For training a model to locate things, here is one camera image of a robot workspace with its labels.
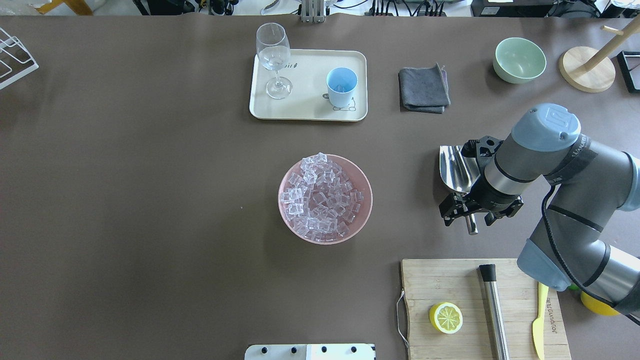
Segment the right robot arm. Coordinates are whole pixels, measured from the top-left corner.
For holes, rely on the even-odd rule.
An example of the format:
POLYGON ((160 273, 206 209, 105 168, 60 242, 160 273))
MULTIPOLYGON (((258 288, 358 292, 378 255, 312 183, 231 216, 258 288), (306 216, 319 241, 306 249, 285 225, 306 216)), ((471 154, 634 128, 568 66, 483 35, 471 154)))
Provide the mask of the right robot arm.
POLYGON ((639 323, 639 258, 601 240, 616 211, 639 208, 639 160, 593 141, 566 107, 542 103, 515 123, 505 140, 469 140, 478 178, 465 194, 439 205, 445 225, 485 214, 490 226, 513 217, 525 189, 539 177, 550 185, 541 219, 518 256, 519 269, 557 291, 576 285, 639 323))

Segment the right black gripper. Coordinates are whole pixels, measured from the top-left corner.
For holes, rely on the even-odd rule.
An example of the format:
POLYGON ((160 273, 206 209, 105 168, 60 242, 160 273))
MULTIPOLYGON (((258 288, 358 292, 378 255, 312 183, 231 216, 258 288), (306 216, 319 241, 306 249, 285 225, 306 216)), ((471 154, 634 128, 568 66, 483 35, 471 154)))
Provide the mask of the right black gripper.
POLYGON ((484 176, 486 166, 493 164, 496 152, 503 141, 493 136, 470 139, 463 146, 464 151, 475 153, 480 174, 467 194, 453 194, 452 191, 439 204, 439 214, 448 227, 455 219, 464 217, 468 227, 476 226, 474 214, 483 213, 487 226, 503 217, 511 218, 523 206, 519 194, 506 194, 495 189, 484 176))

